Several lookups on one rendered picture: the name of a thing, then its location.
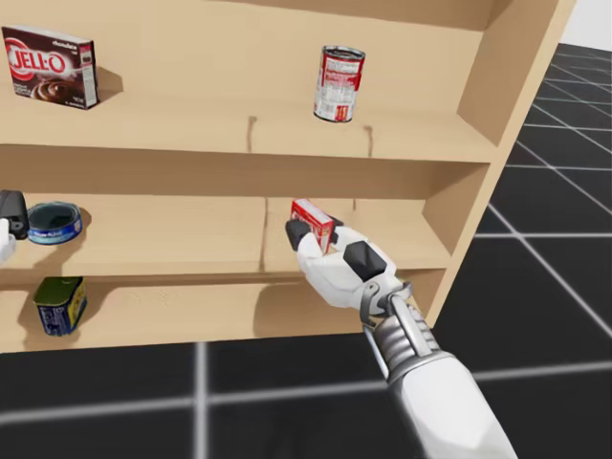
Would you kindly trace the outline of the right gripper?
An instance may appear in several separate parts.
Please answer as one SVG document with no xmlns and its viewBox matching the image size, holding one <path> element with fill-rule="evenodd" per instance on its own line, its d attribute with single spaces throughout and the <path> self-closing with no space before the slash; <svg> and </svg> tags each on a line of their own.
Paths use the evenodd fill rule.
<svg viewBox="0 0 612 459">
<path fill-rule="evenodd" d="M 298 266 L 309 284 L 331 306 L 358 310 L 369 297 L 369 310 L 379 312 L 381 298 L 400 290 L 394 262 L 358 231 L 344 227 L 331 216 L 333 253 L 324 254 L 311 227 L 298 219 L 288 220 L 285 231 L 296 253 Z"/>
</svg>

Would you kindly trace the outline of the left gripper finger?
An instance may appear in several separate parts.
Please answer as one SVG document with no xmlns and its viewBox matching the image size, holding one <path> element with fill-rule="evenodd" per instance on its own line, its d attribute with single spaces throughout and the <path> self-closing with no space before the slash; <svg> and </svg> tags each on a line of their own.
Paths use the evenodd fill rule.
<svg viewBox="0 0 612 459">
<path fill-rule="evenodd" d="M 24 195 L 18 190 L 0 190 L 0 263 L 8 261 L 16 243 L 28 238 L 30 222 Z"/>
</svg>

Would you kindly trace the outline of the red and white carton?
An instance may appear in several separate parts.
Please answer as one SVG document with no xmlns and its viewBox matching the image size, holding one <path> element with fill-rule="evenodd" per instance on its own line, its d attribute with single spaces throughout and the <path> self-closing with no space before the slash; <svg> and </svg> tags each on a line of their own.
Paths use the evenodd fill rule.
<svg viewBox="0 0 612 459">
<path fill-rule="evenodd" d="M 334 231 L 334 220 L 319 207 L 305 198 L 294 199 L 291 207 L 291 218 L 307 223 L 315 235 L 321 251 L 329 251 Z"/>
</svg>

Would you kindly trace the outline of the blue flat can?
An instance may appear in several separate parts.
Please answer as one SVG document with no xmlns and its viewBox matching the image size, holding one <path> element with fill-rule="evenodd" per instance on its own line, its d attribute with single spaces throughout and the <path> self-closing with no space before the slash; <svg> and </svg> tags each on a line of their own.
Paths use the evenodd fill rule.
<svg viewBox="0 0 612 459">
<path fill-rule="evenodd" d="M 59 245 L 78 237 L 82 218 L 78 206 L 66 202 L 40 203 L 28 209 L 28 239 L 38 245 Z"/>
</svg>

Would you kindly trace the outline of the green and blue rectangular can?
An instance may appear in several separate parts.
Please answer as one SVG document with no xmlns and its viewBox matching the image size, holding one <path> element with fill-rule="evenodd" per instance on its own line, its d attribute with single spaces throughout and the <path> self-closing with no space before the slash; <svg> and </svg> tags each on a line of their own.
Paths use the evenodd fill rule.
<svg viewBox="0 0 612 459">
<path fill-rule="evenodd" d="M 36 306 L 46 335 L 71 335 L 78 326 L 88 300 L 82 276 L 45 277 L 37 288 Z"/>
</svg>

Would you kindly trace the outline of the red and white can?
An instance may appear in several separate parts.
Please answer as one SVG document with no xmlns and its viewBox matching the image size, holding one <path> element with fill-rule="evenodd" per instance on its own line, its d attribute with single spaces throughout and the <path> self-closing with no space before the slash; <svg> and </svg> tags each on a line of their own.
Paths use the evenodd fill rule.
<svg viewBox="0 0 612 459">
<path fill-rule="evenodd" d="M 365 57 L 350 47 L 322 47 L 314 99 L 317 118 L 335 123 L 353 119 Z"/>
</svg>

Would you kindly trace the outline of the brown carton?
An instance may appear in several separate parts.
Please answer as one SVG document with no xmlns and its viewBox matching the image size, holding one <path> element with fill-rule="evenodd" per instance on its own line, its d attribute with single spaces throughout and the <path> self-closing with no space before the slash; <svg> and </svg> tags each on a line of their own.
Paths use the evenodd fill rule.
<svg viewBox="0 0 612 459">
<path fill-rule="evenodd" d="M 18 96 L 81 110 L 99 103 L 93 40 L 23 25 L 2 34 Z"/>
</svg>

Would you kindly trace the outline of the pale wooden shelf unit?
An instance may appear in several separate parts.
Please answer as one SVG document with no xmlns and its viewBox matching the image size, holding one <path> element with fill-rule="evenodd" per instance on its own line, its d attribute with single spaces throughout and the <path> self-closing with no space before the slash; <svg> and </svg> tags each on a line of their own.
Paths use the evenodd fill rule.
<svg viewBox="0 0 612 459">
<path fill-rule="evenodd" d="M 0 27 L 94 41 L 99 105 L 17 96 L 0 188 L 84 231 L 0 267 L 0 354 L 353 333 L 285 234 L 305 197 L 364 233 L 434 323 L 576 0 L 0 0 Z M 323 46 L 366 54 L 353 119 L 314 115 Z M 68 336 L 34 294 L 82 276 Z"/>
</svg>

